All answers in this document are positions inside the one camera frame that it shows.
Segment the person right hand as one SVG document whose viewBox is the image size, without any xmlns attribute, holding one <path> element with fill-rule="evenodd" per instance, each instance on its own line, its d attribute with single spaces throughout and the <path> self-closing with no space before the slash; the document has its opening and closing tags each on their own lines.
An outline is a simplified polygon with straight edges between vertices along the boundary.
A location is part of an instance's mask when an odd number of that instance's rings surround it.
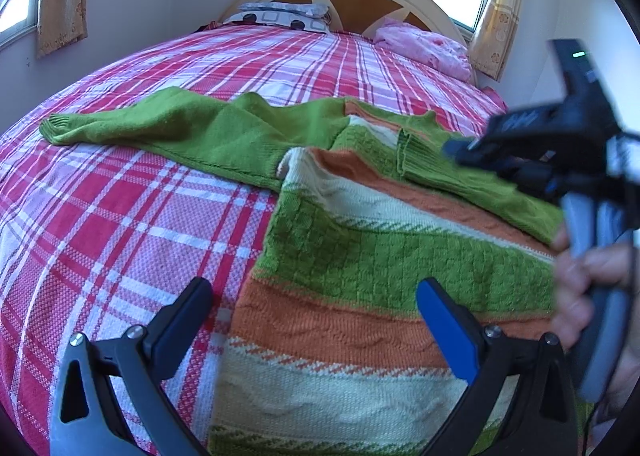
<svg viewBox="0 0 640 456">
<path fill-rule="evenodd" d="M 577 342 L 593 318 L 594 306 L 587 297 L 591 284 L 628 284 L 631 268 L 630 247 L 617 244 L 588 251 L 579 258 L 570 255 L 570 239 L 561 226 L 552 242 L 555 258 L 555 310 L 551 330 L 565 349 Z M 618 361 L 604 399 L 606 412 L 622 411 L 639 378 L 639 303 L 634 302 L 626 346 Z"/>
</svg>

